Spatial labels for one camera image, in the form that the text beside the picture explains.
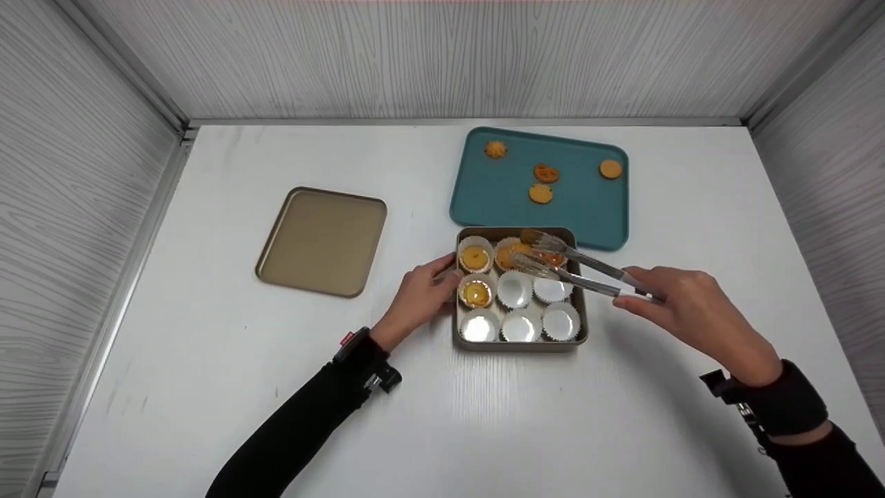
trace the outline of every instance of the cookie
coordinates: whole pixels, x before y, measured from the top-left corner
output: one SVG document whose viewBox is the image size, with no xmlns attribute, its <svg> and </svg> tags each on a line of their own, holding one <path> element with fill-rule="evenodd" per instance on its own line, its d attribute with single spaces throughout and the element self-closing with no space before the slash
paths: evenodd
<svg viewBox="0 0 885 498">
<path fill-rule="evenodd" d="M 553 200 L 553 190 L 548 185 L 536 183 L 532 185 L 532 188 L 528 189 L 528 198 L 538 204 L 547 204 Z"/>
<path fill-rule="evenodd" d="M 504 145 L 504 142 L 499 142 L 497 140 L 492 140 L 491 142 L 487 143 L 485 150 L 486 155 L 493 160 L 499 160 L 507 154 L 507 146 Z"/>
<path fill-rule="evenodd" d="M 566 262 L 566 257 L 562 254 L 547 253 L 545 251 L 535 251 L 535 256 L 546 261 L 547 264 L 559 268 L 562 263 Z"/>
<path fill-rule="evenodd" d="M 599 163 L 599 174 L 603 176 L 603 178 L 608 178 L 609 180 L 614 180 L 619 177 L 621 173 L 620 163 L 616 160 L 604 160 Z"/>
<path fill-rule="evenodd" d="M 497 263 L 500 269 L 504 271 L 513 269 L 513 261 L 511 259 L 513 253 L 531 254 L 532 248 L 528 244 L 523 244 L 521 242 L 498 248 L 497 253 L 495 254 L 495 263 Z"/>
<path fill-rule="evenodd" d="M 491 301 L 491 290 L 484 282 L 476 280 L 464 286 L 461 299 L 469 307 L 485 307 Z"/>
<path fill-rule="evenodd" d="M 535 178 L 542 183 L 554 183 L 559 179 L 559 170 L 539 162 L 535 166 Z"/>
<path fill-rule="evenodd" d="M 489 255 L 480 245 L 470 245 L 461 253 L 461 264 L 471 271 L 480 271 L 489 264 Z"/>
</svg>

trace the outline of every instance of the square baking pan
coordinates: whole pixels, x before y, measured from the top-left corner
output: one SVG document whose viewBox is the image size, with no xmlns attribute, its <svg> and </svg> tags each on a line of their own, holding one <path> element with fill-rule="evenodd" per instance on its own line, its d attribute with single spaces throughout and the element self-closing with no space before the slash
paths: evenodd
<svg viewBox="0 0 885 498">
<path fill-rule="evenodd" d="M 575 240 L 574 234 L 571 230 L 562 228 L 562 227 L 468 227 L 461 230 L 458 233 L 458 236 L 455 240 L 455 247 L 458 247 L 458 244 L 466 237 L 470 236 L 480 236 L 485 237 L 492 245 L 495 245 L 498 241 L 507 238 L 507 237 L 519 237 L 519 233 L 523 228 L 533 228 L 535 230 L 540 230 L 546 233 L 549 233 L 553 236 L 559 237 L 566 241 L 571 247 L 574 247 Z M 581 265 L 578 264 L 577 261 L 569 260 L 566 263 L 566 269 L 569 272 L 574 273 L 575 275 L 581 274 Z M 489 270 L 488 274 L 491 276 L 495 284 L 497 284 L 497 279 L 503 274 L 497 266 L 492 265 L 492 269 Z M 587 305 L 584 301 L 583 291 L 577 287 L 575 287 L 572 291 L 572 295 L 566 299 L 566 302 L 571 304 L 574 309 L 578 312 L 578 316 L 581 317 L 581 329 L 578 331 L 578 335 L 574 338 L 574 340 L 570 341 L 562 341 L 557 342 L 553 340 L 549 340 L 548 338 L 542 338 L 541 340 L 535 342 L 506 342 L 498 337 L 497 341 L 470 341 L 461 336 L 459 331 L 459 326 L 461 324 L 461 320 L 464 318 L 464 315 L 470 311 L 470 309 L 465 306 L 458 296 L 455 296 L 456 301 L 456 309 L 455 316 L 452 320 L 452 340 L 458 346 L 468 350 L 468 351 L 486 351 L 486 352 L 497 352 L 497 353 L 507 353 L 507 352 L 523 352 L 523 353 L 565 353 L 568 351 L 573 351 L 577 346 L 583 344 L 589 335 L 589 327 L 590 323 L 587 320 Z M 532 301 L 529 303 L 526 308 L 529 312 L 541 314 L 543 311 L 544 305 L 536 296 L 532 296 Z M 504 306 L 497 301 L 497 299 L 493 300 L 491 304 L 489 304 L 488 309 L 490 309 L 495 315 L 497 315 L 498 319 L 502 319 L 504 314 L 506 313 L 506 309 Z"/>
<path fill-rule="evenodd" d="M 386 218 L 380 199 L 296 187 L 255 274 L 267 284 L 354 298 L 366 287 Z"/>
</svg>

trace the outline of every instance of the tongs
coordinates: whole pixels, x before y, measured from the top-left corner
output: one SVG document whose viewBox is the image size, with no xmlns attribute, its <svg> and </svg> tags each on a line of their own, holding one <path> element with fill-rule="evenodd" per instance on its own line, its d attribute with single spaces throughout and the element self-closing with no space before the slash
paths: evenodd
<svg viewBox="0 0 885 498">
<path fill-rule="evenodd" d="M 604 275 L 610 276 L 615 280 L 620 280 L 624 284 L 633 287 L 637 294 L 652 297 L 653 299 L 658 301 L 664 300 L 662 296 L 655 295 L 648 287 L 646 287 L 635 278 L 631 277 L 626 271 L 603 263 L 600 260 L 591 258 L 584 253 L 579 253 L 578 251 L 575 251 L 572 247 L 569 247 L 569 245 L 566 244 L 566 241 L 559 237 L 552 236 L 539 230 L 523 229 L 519 234 L 519 239 L 522 241 L 523 244 L 531 246 L 532 249 L 536 251 L 565 256 L 570 260 L 577 261 L 580 264 L 590 267 Z M 520 266 L 520 263 L 525 265 L 525 270 L 522 268 L 518 268 L 524 273 L 539 276 L 540 278 L 549 278 L 552 280 L 569 282 L 583 289 L 587 289 L 593 292 L 599 292 L 606 296 L 612 296 L 613 298 L 618 297 L 619 295 L 624 293 L 624 291 L 619 287 L 602 284 L 601 282 L 596 282 L 594 280 L 590 280 L 589 278 L 569 273 L 562 268 L 558 268 L 554 265 L 549 264 L 547 261 L 544 261 L 541 258 L 537 258 L 528 254 L 522 254 L 522 256 L 525 256 L 525 258 L 517 257 L 514 261 L 517 263 L 518 267 Z"/>
</svg>

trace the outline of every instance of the hand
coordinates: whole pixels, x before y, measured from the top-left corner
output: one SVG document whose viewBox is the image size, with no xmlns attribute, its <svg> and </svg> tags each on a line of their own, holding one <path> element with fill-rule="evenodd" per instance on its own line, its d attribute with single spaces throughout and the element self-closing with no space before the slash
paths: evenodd
<svg viewBox="0 0 885 498">
<path fill-rule="evenodd" d="M 715 278 L 703 271 L 667 267 L 624 270 L 665 301 L 619 296 L 613 302 L 616 307 L 654 322 L 746 385 L 769 385 L 781 376 L 781 359 L 774 347 L 753 330 Z"/>
<path fill-rule="evenodd" d="M 378 346 L 388 353 L 409 337 L 415 329 L 429 322 L 445 305 L 446 299 L 458 288 L 464 274 L 453 270 L 448 275 L 434 277 L 455 262 L 455 253 L 415 267 L 403 276 L 399 291 L 390 303 L 387 313 L 369 332 Z"/>
</svg>

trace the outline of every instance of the wood grain wall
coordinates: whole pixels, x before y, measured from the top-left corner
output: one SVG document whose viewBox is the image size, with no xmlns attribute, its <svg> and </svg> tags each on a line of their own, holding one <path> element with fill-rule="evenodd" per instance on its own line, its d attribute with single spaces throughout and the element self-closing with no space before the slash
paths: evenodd
<svg viewBox="0 0 885 498">
<path fill-rule="evenodd" d="M 81 0 L 191 118 L 743 116 L 855 0 Z"/>
<path fill-rule="evenodd" d="M 885 437 L 885 19 L 755 142 Z"/>
<path fill-rule="evenodd" d="M 0 497 L 34 470 L 176 144 L 50 0 L 0 0 Z"/>
</svg>

